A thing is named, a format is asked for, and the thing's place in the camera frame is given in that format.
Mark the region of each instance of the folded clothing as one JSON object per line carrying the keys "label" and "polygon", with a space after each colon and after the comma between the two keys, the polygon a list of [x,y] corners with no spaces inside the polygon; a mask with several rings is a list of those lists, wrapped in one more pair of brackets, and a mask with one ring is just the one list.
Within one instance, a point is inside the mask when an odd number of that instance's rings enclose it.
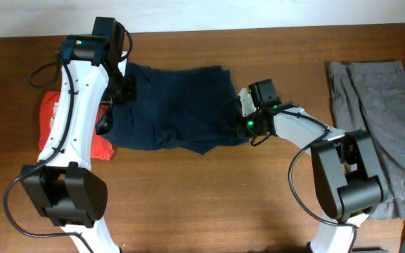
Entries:
{"label": "folded clothing", "polygon": [[[47,91],[41,100],[40,105],[40,142],[39,149],[43,150],[46,141],[48,140],[49,133],[54,123],[54,116],[56,115],[56,110],[59,102],[60,92],[58,91]],[[98,121],[103,115],[107,106],[100,106],[98,108],[98,114],[96,115],[96,121]],[[98,158],[101,160],[110,160],[114,151],[112,144],[105,140],[101,136],[96,135],[94,130],[93,136],[91,138],[91,158]]]}
{"label": "folded clothing", "polygon": [[401,62],[331,63],[332,109],[337,127],[369,130],[390,186],[372,219],[405,220],[405,71]]}
{"label": "folded clothing", "polygon": [[236,97],[228,70],[221,66],[164,71],[128,63],[135,76],[137,99],[112,109],[112,128],[104,133],[112,144],[135,150],[182,147],[200,154],[218,145],[238,145],[221,127],[220,118],[235,126],[240,108],[223,102]]}

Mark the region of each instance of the gray clothing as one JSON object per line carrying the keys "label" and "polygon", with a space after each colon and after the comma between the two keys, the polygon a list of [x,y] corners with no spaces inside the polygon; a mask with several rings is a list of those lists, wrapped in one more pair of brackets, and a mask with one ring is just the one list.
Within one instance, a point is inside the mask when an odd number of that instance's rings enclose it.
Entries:
{"label": "gray clothing", "polygon": [[390,196],[372,219],[405,220],[405,71],[401,62],[331,63],[332,109],[340,129],[371,133]]}

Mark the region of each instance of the white wall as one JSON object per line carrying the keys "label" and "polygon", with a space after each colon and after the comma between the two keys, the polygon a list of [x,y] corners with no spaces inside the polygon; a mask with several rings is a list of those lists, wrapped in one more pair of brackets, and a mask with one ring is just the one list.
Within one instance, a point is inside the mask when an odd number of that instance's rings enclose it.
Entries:
{"label": "white wall", "polygon": [[88,34],[94,18],[130,32],[405,22],[405,0],[0,0],[0,37]]}

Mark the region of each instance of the brown wooden surface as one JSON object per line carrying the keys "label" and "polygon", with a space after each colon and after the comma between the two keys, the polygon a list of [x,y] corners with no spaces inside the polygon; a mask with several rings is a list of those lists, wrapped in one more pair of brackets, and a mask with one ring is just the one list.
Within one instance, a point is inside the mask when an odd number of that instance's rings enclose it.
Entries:
{"label": "brown wooden surface", "polygon": [[[133,34],[130,60],[160,69],[223,65],[236,91],[272,78],[293,100],[332,123],[327,61],[403,60],[405,25],[301,27],[219,32]],[[7,222],[1,197],[22,164],[39,154],[38,111],[44,91],[27,84],[31,71],[53,60],[64,37],[0,39],[0,252],[75,252],[68,238],[33,239]],[[107,184],[105,213],[124,252],[246,252],[304,246],[318,223],[293,200],[287,170],[297,148],[271,139],[252,148],[154,152],[117,149],[110,162],[93,160]],[[295,171],[302,199],[320,213],[310,159]],[[16,219],[29,231],[59,231],[35,212],[20,186],[10,196]],[[367,221],[357,247],[398,252],[402,221]]]}

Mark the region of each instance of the wire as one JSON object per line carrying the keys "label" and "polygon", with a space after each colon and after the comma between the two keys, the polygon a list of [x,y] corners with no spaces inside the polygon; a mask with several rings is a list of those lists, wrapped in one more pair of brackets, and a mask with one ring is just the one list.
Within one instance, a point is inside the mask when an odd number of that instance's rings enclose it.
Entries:
{"label": "wire", "polygon": [[[53,79],[51,81],[49,81],[43,85],[38,85],[38,84],[34,83],[33,79],[37,74],[39,74],[42,70],[44,70],[48,67],[54,66],[54,65],[56,66],[56,73],[54,74]],[[34,88],[37,88],[37,89],[48,87],[56,82],[57,78],[59,77],[59,73],[60,73],[60,60],[59,60],[59,56],[56,52],[56,61],[55,62],[47,63],[47,64],[39,67],[29,76],[29,79],[28,79],[29,85]]]}
{"label": "wire", "polygon": [[129,40],[129,50],[124,56],[120,58],[120,62],[127,59],[127,57],[131,54],[132,47],[134,46],[134,41],[132,40],[131,34],[127,30],[124,30],[124,33],[127,35],[127,38]]}
{"label": "wire", "polygon": [[91,250],[90,245],[87,243],[87,241],[82,237],[81,233],[77,232],[69,232],[69,233],[47,233],[47,234],[37,234],[37,233],[31,233],[26,231],[24,228],[20,227],[13,218],[10,209],[8,208],[8,195],[14,185],[26,179],[28,176],[33,175],[33,173],[37,172],[39,169],[43,168],[46,164],[48,164],[53,158],[56,157],[58,153],[62,153],[64,150],[62,149],[63,144],[65,143],[65,139],[67,138],[68,131],[70,130],[70,124],[71,124],[71,117],[72,117],[72,111],[73,107],[75,104],[75,86],[73,84],[73,79],[71,77],[70,70],[68,69],[68,66],[65,64],[65,61],[63,60],[62,56],[60,55],[59,52],[56,52],[56,57],[57,59],[63,64],[63,67],[65,68],[65,71],[67,73],[67,78],[70,83],[70,107],[68,108],[68,115],[67,115],[67,122],[65,123],[65,129],[63,131],[63,135],[60,138],[59,144],[57,148],[53,148],[53,153],[51,156],[46,158],[42,163],[38,164],[32,171],[29,171],[27,173],[24,173],[23,175],[18,176],[17,178],[13,179],[11,183],[6,187],[3,195],[3,208],[4,212],[6,213],[6,217],[8,221],[12,224],[12,226],[20,233],[26,236],[30,236],[33,238],[57,238],[57,237],[63,237],[63,236],[75,236],[81,240],[81,242],[84,244],[84,246],[88,249],[90,253],[93,253],[93,250]]}
{"label": "wire", "polygon": [[254,137],[252,138],[252,140],[251,140],[251,146],[257,147],[258,145],[260,145],[260,144],[264,143],[266,140],[268,140],[272,135],[273,135],[273,134],[268,134],[268,135],[265,136],[262,140],[260,140],[259,142],[256,142],[256,143],[255,143],[255,141],[256,141],[257,136],[254,136]]}
{"label": "wire", "polygon": [[335,226],[335,227],[351,227],[353,230],[353,238],[352,238],[352,242],[351,245],[349,246],[349,250],[348,252],[352,252],[353,247],[354,247],[354,243],[356,242],[356,238],[357,238],[357,229],[359,229],[358,226],[352,224],[352,223],[335,223],[332,221],[328,221],[325,220],[319,216],[317,216],[316,214],[314,214],[312,211],[309,210],[309,208],[306,207],[306,205],[302,202],[301,198],[299,197],[299,195],[296,193],[295,190],[295,186],[293,185],[293,170],[295,168],[295,164],[298,161],[298,159],[302,156],[302,154],[304,154],[312,144],[314,144],[317,141],[321,141],[323,140],[330,132],[329,126],[325,125],[323,122],[320,122],[317,119],[314,119],[313,117],[307,116],[307,115],[302,115],[301,113],[295,113],[295,112],[288,112],[285,110],[279,110],[279,109],[273,109],[273,108],[264,108],[264,110],[268,110],[271,111],[272,113],[283,113],[283,114],[287,114],[287,115],[292,115],[295,117],[300,117],[303,119],[307,119],[317,125],[319,125],[321,128],[323,128],[324,132],[323,134],[321,134],[318,138],[316,138],[315,140],[313,140],[312,142],[310,142],[309,144],[305,145],[294,157],[292,162],[290,163],[290,166],[288,167],[288,184],[290,185],[290,190],[292,191],[293,197],[295,197],[296,201],[298,202],[298,204],[301,206],[301,208],[308,213],[308,215],[310,215],[310,217],[316,219],[317,221],[324,223],[325,225],[329,225],[329,226]]}

